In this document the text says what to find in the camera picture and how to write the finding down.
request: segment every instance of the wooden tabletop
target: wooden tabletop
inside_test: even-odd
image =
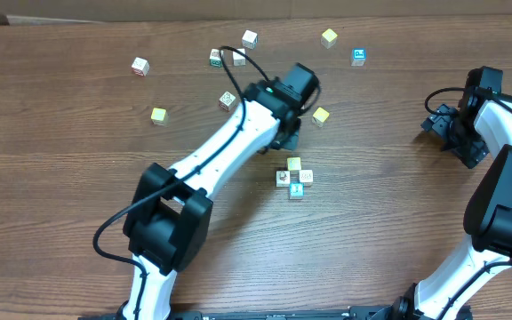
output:
[[[327,28],[339,34],[329,50]],[[214,312],[390,304],[442,263],[491,158],[468,170],[440,153],[421,132],[423,101],[483,65],[502,69],[512,94],[512,16],[0,27],[0,319],[73,319],[127,299],[132,267],[96,254],[94,231],[130,203],[151,163],[170,166],[224,124],[218,99],[234,88],[209,53],[240,47],[246,29],[260,40],[248,54],[271,76],[295,62],[317,73],[331,116],[318,128],[304,115],[295,152],[254,156],[227,183],[172,302]],[[364,67],[350,67],[354,47],[366,48]],[[130,70],[137,56],[149,61],[145,78]],[[243,88],[259,80],[233,70]],[[167,127],[151,123],[153,107],[168,110]],[[275,186],[292,155],[315,176],[301,201]],[[122,225],[101,243],[129,256]],[[512,269],[470,304],[476,319],[512,319]]]

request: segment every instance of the cube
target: cube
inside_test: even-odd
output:
[[[364,48],[353,49],[353,55],[351,56],[353,62],[351,66],[361,67],[366,61],[366,50]]]
[[[250,30],[246,30],[246,32],[244,32],[244,36],[242,36],[242,46],[248,49],[254,49],[256,48],[257,43],[258,34]]]
[[[153,108],[153,112],[151,112],[151,121],[157,125],[167,125],[167,121],[169,117],[167,115],[167,111],[161,108]]]
[[[222,67],[222,60],[220,59],[220,54],[223,53],[222,51],[219,52],[219,49],[212,49],[211,50],[211,56],[209,56],[209,63],[213,67]]]
[[[336,42],[337,34],[329,28],[321,35],[321,44],[327,49],[333,47]]]
[[[133,73],[138,76],[146,76],[149,71],[149,63],[142,58],[136,58],[132,64]]]
[[[219,106],[227,111],[230,111],[236,106],[236,97],[230,92],[224,92],[222,97],[219,99]]]
[[[300,170],[300,183],[303,183],[306,187],[311,187],[313,184],[313,171]]]
[[[238,49],[238,51],[246,54],[246,49]],[[232,52],[232,62],[235,66],[245,66],[246,65],[246,58],[242,55]]]
[[[311,122],[317,124],[318,127],[322,128],[324,126],[325,121],[329,117],[329,112],[325,111],[325,109],[319,107],[316,112],[313,113],[313,117],[311,118]]]
[[[303,199],[303,183],[290,183],[290,200]]]
[[[291,157],[288,158],[288,171],[301,170],[301,158]]]
[[[276,172],[276,187],[290,187],[290,172]]]

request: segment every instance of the wood grain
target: wood grain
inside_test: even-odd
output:
[[[303,167],[316,182],[288,201],[275,170],[289,152],[252,158],[214,205],[203,250],[172,302],[203,311],[345,308],[391,303],[429,276],[463,235],[465,206],[491,164],[467,170],[420,134],[422,102],[483,65],[512,94],[512,16],[132,23],[0,28],[0,319],[112,312],[132,270],[92,250],[141,172],[169,166],[228,118],[233,91],[208,52],[259,33],[249,54],[271,75],[317,72],[324,128],[305,115]],[[325,50],[321,33],[338,43]],[[351,68],[350,50],[368,61]],[[151,69],[131,73],[140,56]],[[234,68],[242,87],[258,80]],[[454,94],[434,104],[456,104]],[[149,120],[168,109],[167,127]],[[103,246],[129,255],[122,224]],[[472,299],[476,319],[512,319],[512,270]]]

